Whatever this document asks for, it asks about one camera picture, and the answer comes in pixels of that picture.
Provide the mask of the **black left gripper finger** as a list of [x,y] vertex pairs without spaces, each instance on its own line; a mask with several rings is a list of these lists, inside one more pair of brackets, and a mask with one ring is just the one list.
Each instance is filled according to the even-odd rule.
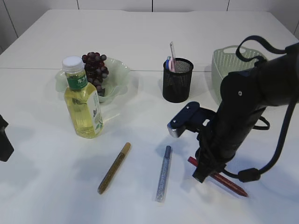
[[14,148],[5,132],[7,126],[8,123],[0,115],[0,160],[3,162],[7,162],[14,152]]

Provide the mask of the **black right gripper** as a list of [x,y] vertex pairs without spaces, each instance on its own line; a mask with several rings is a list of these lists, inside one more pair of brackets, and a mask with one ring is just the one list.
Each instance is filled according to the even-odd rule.
[[197,167],[193,173],[200,183],[221,172],[234,156],[234,148],[223,137],[219,137],[213,126],[216,113],[208,109],[198,109],[188,120],[188,129],[198,133],[199,148],[195,153]]

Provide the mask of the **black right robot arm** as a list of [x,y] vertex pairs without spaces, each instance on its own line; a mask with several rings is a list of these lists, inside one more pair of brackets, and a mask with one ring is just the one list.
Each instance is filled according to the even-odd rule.
[[237,174],[227,172],[227,175],[241,182],[257,181],[277,163],[282,153],[299,101],[299,46],[293,44],[281,50],[257,35],[249,36],[248,40],[258,42],[278,57],[268,61],[255,56],[252,69],[230,72],[222,80],[222,100],[216,112],[201,107],[188,111],[187,126],[198,132],[199,149],[195,154],[198,165],[193,177],[200,182],[211,174],[226,172],[226,164],[256,128],[268,106],[287,106],[274,155],[262,168],[249,168]]

